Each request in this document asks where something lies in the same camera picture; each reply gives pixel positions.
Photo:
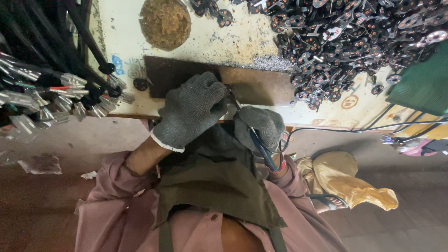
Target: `person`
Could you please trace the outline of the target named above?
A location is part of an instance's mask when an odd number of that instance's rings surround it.
[[[75,251],[347,251],[318,215],[328,204],[305,195],[291,157],[273,157],[280,170],[267,180],[250,167],[257,150],[248,125],[274,149],[282,117],[246,106],[230,126],[217,123],[227,95],[209,72],[167,94],[150,137],[133,152],[104,159],[79,207]],[[191,147],[198,139],[204,141]]]

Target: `workbench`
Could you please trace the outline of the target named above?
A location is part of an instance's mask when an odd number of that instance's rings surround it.
[[[90,30],[108,61],[116,65],[116,76],[128,85],[125,92],[134,94],[136,98],[133,104],[121,103],[111,112],[112,116],[153,118],[164,107],[164,99],[151,98],[148,90],[138,91],[133,86],[135,78],[146,78],[143,61],[146,55],[259,70],[280,68],[277,71],[282,71],[281,65],[263,64],[265,61],[262,59],[266,57],[271,56],[273,61],[278,57],[278,50],[273,42],[276,33],[268,25],[269,18],[261,14],[249,14],[246,3],[233,5],[229,0],[218,1],[220,9],[228,9],[234,16],[235,22],[225,28],[220,28],[215,19],[195,15],[188,3],[191,34],[182,46],[172,51],[157,49],[146,42],[139,23],[143,3],[144,0],[93,0]],[[96,62],[93,57],[89,59],[95,69]],[[365,128],[390,105],[384,100],[390,87],[385,79],[391,72],[389,67],[384,67],[377,74],[377,84],[386,87],[380,95],[371,94],[372,86],[366,83],[367,74],[359,74],[354,79],[355,90],[343,92],[342,98],[337,102],[324,101],[318,112],[308,109],[303,102],[296,102],[292,107],[257,107],[280,113],[288,126]],[[413,112],[412,109],[395,106],[375,126],[405,122]],[[230,119],[232,116],[229,112],[223,119]]]

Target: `blue tool handle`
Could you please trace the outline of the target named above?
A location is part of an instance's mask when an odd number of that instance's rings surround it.
[[[271,158],[270,153],[263,148],[260,144],[260,140],[258,136],[253,132],[252,130],[249,131],[250,137],[252,138],[252,141],[254,142],[254,145],[257,147],[258,151],[260,151],[261,155],[264,159],[264,164],[271,170],[271,171],[278,171],[279,167],[274,164],[274,161]]]

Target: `rusty metal plate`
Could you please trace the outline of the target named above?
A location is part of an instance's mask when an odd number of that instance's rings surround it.
[[[218,80],[233,86],[235,96],[243,104],[293,107],[294,88],[289,74],[235,68],[154,56],[144,56],[152,98],[165,98],[169,90],[178,88],[195,74],[211,71]]]

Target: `hand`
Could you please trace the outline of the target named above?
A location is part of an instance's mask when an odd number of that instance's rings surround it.
[[[165,107],[159,110],[162,121],[151,132],[152,138],[163,148],[183,152],[185,145],[227,113],[227,95],[212,73],[193,76],[168,92]]]
[[[271,150],[277,150],[280,139],[285,131],[283,118],[280,114],[268,110],[246,106],[233,117],[235,121],[235,136],[252,152],[258,152],[249,134],[249,126],[258,133],[264,145]]]

